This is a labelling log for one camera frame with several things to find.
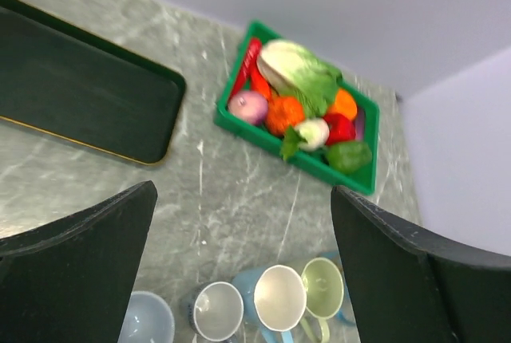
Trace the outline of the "pale green mug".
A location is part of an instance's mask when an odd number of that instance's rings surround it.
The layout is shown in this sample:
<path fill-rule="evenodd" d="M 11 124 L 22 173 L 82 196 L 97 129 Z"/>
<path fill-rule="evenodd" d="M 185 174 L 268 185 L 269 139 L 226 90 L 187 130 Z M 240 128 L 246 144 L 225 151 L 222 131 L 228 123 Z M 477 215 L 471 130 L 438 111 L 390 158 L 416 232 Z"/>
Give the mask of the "pale green mug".
<path fill-rule="evenodd" d="M 317 257 L 288 263 L 301 277 L 307 293 L 306 311 L 299 324 L 311 342 L 328 342 L 327 321 L 341 309 L 344 300 L 343 276 L 330 259 Z"/>

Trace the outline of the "light blue faceted mug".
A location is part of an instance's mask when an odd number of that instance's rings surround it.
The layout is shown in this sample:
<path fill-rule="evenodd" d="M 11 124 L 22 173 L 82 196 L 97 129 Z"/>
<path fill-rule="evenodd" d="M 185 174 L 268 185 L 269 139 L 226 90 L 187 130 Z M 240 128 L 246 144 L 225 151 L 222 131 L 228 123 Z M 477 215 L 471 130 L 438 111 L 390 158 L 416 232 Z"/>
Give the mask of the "light blue faceted mug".
<path fill-rule="evenodd" d="M 293 343 L 291 331 L 307 305 L 303 280 L 294 269 L 280 264 L 252 268 L 238 273 L 232 285 L 243 299 L 244 320 L 266 342 Z"/>

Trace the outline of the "small blue-grey mug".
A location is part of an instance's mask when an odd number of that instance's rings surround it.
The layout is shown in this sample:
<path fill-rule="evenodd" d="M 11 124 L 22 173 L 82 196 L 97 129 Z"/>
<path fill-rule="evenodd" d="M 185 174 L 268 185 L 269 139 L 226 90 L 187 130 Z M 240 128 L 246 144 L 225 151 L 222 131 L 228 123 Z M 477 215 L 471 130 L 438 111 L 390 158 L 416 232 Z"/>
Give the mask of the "small blue-grey mug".
<path fill-rule="evenodd" d="M 198 337 L 210 342 L 238 342 L 244 301 L 229 282 L 206 282 L 180 300 L 180 310 Z"/>

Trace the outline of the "grey-blue round mug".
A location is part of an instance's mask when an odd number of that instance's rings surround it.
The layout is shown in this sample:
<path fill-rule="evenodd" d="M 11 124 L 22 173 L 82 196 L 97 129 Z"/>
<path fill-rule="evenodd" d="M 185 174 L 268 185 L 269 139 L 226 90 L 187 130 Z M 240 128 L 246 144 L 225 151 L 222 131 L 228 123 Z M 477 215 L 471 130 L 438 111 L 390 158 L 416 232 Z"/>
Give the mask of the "grey-blue round mug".
<path fill-rule="evenodd" d="M 171 343 L 175 318 L 167 302 L 149 291 L 133 291 L 118 342 Z"/>

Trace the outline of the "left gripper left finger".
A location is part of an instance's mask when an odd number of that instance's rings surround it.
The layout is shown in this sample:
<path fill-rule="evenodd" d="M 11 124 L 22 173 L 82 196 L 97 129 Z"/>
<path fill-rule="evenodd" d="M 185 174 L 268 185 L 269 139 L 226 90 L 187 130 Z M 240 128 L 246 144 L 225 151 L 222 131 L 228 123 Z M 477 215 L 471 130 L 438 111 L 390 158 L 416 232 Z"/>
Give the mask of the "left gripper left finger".
<path fill-rule="evenodd" d="M 140 182 L 1 240 L 3 342 L 115 342 L 157 201 Z"/>

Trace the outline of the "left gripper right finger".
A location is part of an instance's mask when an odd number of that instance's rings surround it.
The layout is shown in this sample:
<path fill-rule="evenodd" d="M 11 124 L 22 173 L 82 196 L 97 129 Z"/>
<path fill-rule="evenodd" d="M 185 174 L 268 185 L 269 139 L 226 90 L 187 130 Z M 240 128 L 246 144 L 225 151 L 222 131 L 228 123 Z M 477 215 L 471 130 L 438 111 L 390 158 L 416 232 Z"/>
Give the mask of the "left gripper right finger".
<path fill-rule="evenodd" d="M 456 242 L 346 187 L 331 216 L 362 342 L 508 342 L 510 257 Z"/>

